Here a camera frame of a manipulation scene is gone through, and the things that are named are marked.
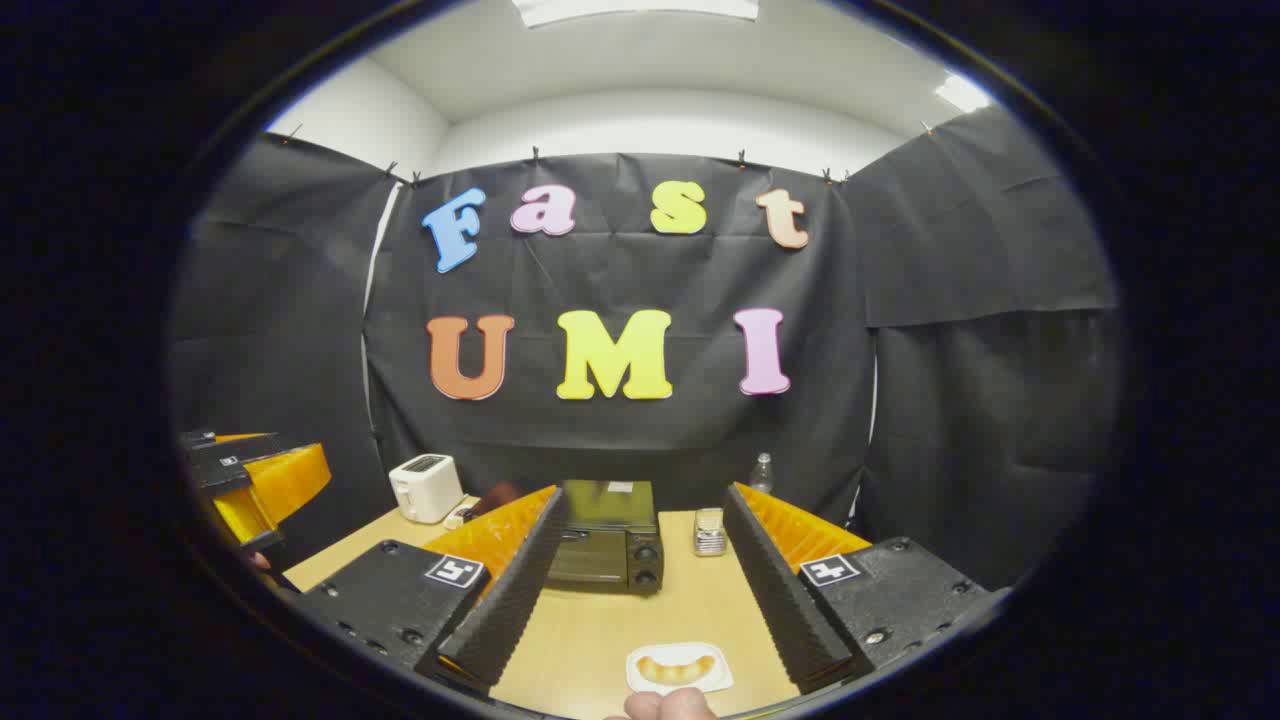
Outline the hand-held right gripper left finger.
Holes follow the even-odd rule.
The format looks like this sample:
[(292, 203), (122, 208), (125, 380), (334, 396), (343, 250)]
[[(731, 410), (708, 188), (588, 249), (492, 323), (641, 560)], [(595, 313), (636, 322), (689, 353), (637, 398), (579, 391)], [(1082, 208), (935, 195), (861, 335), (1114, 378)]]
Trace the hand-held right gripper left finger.
[(425, 546), (383, 539), (296, 605), (380, 664), (486, 694), (529, 624), (567, 511), (563, 488), (548, 486)]

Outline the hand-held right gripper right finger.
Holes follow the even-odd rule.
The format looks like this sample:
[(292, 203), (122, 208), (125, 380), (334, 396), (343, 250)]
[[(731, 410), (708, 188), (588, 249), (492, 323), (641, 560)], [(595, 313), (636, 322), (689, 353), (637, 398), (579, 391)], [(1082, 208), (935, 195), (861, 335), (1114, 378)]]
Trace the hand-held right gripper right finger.
[(810, 693), (925, 652), (991, 593), (908, 537), (872, 543), (741, 483), (724, 528), (790, 680)]

